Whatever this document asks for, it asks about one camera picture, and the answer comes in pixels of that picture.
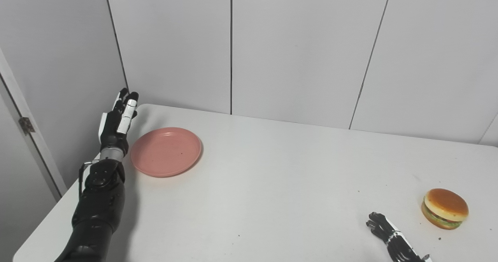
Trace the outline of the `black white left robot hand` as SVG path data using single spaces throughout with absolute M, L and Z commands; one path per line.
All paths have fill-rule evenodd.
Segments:
M 123 88 L 109 112 L 102 114 L 98 127 L 100 142 L 100 160 L 113 159 L 122 161 L 129 151 L 127 134 L 132 120 L 137 116 L 139 94 Z

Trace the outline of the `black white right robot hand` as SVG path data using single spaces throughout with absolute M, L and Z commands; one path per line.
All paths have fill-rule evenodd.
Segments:
M 432 262 L 429 254 L 419 256 L 404 234 L 384 214 L 372 212 L 368 218 L 366 226 L 386 245 L 393 262 Z

